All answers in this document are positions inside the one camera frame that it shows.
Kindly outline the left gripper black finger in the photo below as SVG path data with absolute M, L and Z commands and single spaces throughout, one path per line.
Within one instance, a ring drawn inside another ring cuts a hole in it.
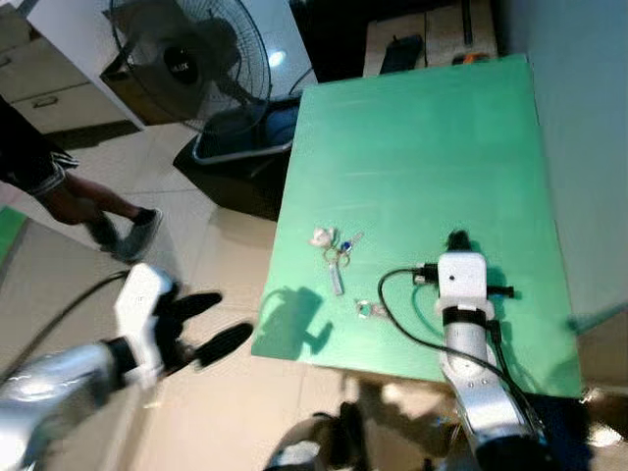
M 252 333 L 254 333 L 254 324 L 250 322 L 237 323 L 224 329 L 192 351 L 194 362 L 197 367 L 210 367 L 211 364 L 229 357 L 240 346 L 243 346 L 250 340 Z
M 185 297 L 180 297 L 174 301 L 174 319 L 179 322 L 197 317 L 205 313 L 208 309 L 214 308 L 223 300 L 223 293 L 220 291 L 195 292 Z

